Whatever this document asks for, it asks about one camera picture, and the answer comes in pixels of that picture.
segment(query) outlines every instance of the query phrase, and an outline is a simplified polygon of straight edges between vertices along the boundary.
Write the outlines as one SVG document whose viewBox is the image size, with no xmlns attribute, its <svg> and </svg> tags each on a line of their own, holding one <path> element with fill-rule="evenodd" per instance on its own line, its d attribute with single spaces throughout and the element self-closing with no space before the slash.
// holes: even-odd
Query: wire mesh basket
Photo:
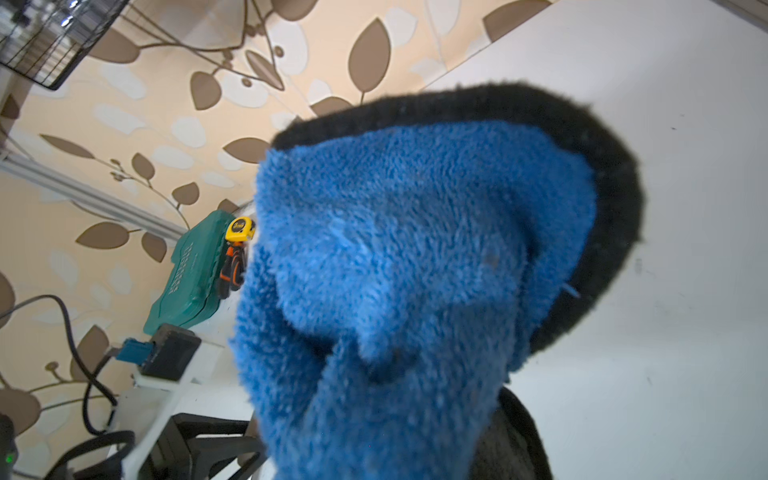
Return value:
<svg viewBox="0 0 768 480">
<path fill-rule="evenodd" d="M 128 0 L 0 0 L 0 64 L 56 90 Z"/>
</svg>

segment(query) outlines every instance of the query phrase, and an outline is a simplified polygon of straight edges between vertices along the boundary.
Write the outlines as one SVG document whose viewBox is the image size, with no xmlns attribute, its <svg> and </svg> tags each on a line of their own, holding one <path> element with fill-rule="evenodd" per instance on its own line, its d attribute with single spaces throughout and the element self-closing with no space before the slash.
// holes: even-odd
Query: green plastic case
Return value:
<svg viewBox="0 0 768 480">
<path fill-rule="evenodd" d="M 154 335 L 163 323 L 189 328 L 216 312 L 216 281 L 224 261 L 224 235 L 234 219 L 232 214 L 215 210 L 181 236 L 170 257 L 174 269 L 165 291 L 152 304 L 144 333 Z"/>
</svg>

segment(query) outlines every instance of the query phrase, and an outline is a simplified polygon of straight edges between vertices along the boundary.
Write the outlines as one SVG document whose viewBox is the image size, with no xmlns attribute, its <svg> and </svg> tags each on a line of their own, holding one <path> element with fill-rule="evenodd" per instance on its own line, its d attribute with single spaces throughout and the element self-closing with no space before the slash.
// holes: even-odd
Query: white wall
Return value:
<svg viewBox="0 0 768 480">
<path fill-rule="evenodd" d="M 512 377 L 560 480 L 768 478 L 768 35 L 707 0 L 561 0 L 432 90 L 525 78 L 642 163 L 644 242 Z"/>
</svg>

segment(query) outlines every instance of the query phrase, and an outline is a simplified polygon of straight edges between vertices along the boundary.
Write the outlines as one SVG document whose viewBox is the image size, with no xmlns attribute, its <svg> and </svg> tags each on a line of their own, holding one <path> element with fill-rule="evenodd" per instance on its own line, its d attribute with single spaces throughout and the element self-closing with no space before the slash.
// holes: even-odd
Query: leaf-patterned wallpaper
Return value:
<svg viewBox="0 0 768 480">
<path fill-rule="evenodd" d="M 42 293 L 59 295 L 91 369 L 109 343 L 144 337 L 150 306 L 170 274 L 172 243 L 4 173 L 0 205 L 0 311 Z M 131 384 L 128 373 L 111 362 L 100 379 L 120 392 Z M 43 300 L 0 318 L 0 412 L 15 425 L 18 470 L 43 476 L 90 437 L 80 415 L 84 382 L 55 303 Z M 98 392 L 93 398 L 99 428 L 109 405 Z"/>
<path fill-rule="evenodd" d="M 252 197 L 271 139 L 294 121 L 417 91 L 550 4 L 132 0 L 58 91 L 18 83 L 0 124 L 20 153 L 188 228 Z M 141 334 L 173 245 L 5 175 L 0 200 L 3 231 L 18 233 L 0 237 L 14 253 L 0 260 L 0 310 L 61 295 L 89 363 Z M 48 235 L 24 235 L 29 218 Z M 22 431 L 19 469 L 42 475 L 87 437 L 83 375 L 52 305 L 0 329 L 0 411 Z M 117 363 L 104 377 L 127 386 Z"/>
<path fill-rule="evenodd" d="M 294 121 L 417 91 L 548 0 L 132 0 L 0 116 L 37 161 L 182 227 L 247 202 Z"/>
</svg>

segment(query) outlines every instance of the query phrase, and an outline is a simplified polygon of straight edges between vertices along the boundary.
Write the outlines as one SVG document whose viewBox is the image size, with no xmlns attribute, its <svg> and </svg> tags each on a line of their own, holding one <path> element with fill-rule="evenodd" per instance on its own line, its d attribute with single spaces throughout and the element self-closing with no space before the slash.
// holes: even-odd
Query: blue microfiber towel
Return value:
<svg viewBox="0 0 768 480">
<path fill-rule="evenodd" d="M 590 162 L 528 124 L 395 122 L 271 150 L 257 192 L 232 347 L 278 478 L 466 478 L 508 371 L 579 295 Z"/>
</svg>

